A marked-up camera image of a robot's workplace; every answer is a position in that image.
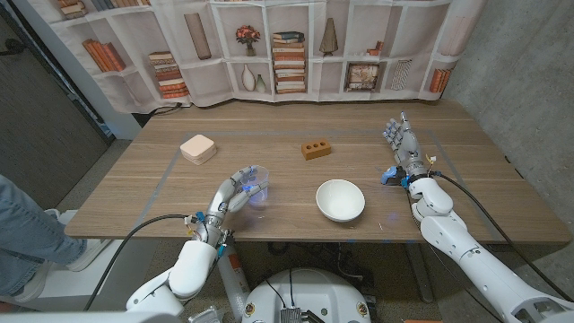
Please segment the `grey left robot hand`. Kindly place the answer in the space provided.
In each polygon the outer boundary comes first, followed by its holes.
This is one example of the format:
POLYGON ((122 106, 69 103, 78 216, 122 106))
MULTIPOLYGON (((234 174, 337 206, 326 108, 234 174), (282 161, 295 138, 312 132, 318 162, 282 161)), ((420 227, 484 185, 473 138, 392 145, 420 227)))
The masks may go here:
POLYGON ((198 220, 193 240, 199 240, 215 247, 222 242, 226 214, 238 212, 253 196, 268 187, 267 179, 257 179, 266 168, 250 165, 223 181, 207 206, 203 220, 198 220))

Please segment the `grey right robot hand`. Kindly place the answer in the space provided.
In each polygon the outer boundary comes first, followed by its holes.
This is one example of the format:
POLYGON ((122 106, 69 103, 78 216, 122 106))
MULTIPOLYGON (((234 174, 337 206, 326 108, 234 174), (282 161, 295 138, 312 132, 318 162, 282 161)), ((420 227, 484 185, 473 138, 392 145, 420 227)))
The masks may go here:
POLYGON ((421 147, 404 111, 401 112, 399 121, 391 118, 387 122, 383 137, 394 152, 397 165, 401 166, 407 175, 418 176, 427 173, 421 147))

